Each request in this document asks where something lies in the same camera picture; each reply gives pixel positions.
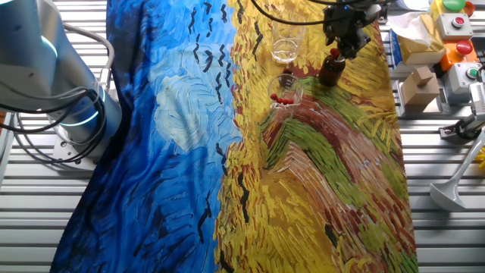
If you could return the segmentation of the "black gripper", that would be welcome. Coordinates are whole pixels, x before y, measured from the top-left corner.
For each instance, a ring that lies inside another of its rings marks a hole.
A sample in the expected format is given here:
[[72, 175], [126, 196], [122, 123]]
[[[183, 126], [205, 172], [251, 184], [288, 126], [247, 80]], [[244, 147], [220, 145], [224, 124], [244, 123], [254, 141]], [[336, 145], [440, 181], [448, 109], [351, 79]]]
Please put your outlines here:
[[345, 59], [356, 58], [370, 37], [347, 39], [358, 30], [373, 23], [381, 11], [377, 2], [336, 2], [324, 10], [323, 31], [326, 44], [335, 43]]

